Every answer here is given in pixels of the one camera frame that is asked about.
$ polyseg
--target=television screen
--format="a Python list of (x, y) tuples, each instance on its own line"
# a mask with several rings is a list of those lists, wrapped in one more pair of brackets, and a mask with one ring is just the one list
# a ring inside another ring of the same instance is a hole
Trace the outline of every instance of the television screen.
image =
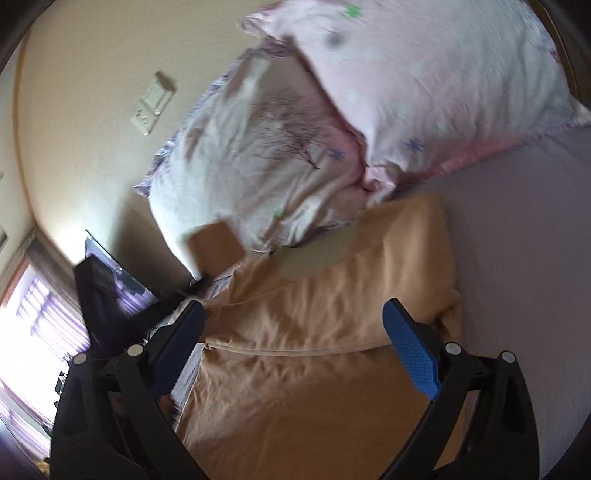
[(125, 317), (132, 317), (156, 302), (157, 299), (152, 292), (121, 267), (117, 260), (88, 232), (86, 232), (85, 248), (86, 258), (94, 255), (112, 270), (119, 309)]

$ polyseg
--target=folded blanket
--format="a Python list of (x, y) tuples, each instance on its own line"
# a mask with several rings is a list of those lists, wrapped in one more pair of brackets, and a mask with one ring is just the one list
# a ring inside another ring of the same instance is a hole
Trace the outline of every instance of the folded blanket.
[[(428, 403), (382, 327), (392, 297), (443, 340), (459, 339), (438, 196), (376, 207), (237, 270), (206, 305), (206, 346), (177, 430), (205, 472), (377, 479)], [(460, 430), (441, 462), (453, 459)]]

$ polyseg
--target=beige wall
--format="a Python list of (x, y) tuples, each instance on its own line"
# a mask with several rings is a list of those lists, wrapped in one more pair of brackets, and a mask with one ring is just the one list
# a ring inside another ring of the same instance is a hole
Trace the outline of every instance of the beige wall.
[[(237, 20), (264, 0), (57, 0), (31, 30), (18, 127), (39, 226), (72, 261), (88, 229), (141, 281), (167, 288), (187, 272), (131, 187), (208, 84), (254, 39)], [(129, 121), (161, 70), (177, 93), (152, 134)]]
[(0, 75), (0, 173), (4, 174), (0, 180), (0, 225), (8, 234), (8, 242), (0, 251), (0, 274), (33, 228), (19, 173), (12, 124), (18, 55), (19, 50)]

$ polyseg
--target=bed sheet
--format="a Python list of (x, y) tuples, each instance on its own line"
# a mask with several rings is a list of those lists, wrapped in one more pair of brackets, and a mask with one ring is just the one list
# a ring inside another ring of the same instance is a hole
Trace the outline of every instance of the bed sheet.
[(406, 195), (444, 195), (465, 309), (463, 344), (515, 352), (540, 474), (591, 409), (591, 128), (544, 138)]

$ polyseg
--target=green patch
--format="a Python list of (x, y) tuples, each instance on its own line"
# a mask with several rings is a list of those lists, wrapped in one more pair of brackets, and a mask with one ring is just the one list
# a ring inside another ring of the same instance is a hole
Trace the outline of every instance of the green patch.
[(360, 17), (361, 16), (361, 7), (354, 5), (354, 4), (350, 4), (345, 10), (345, 15), (347, 15), (348, 17), (351, 17), (351, 18)]

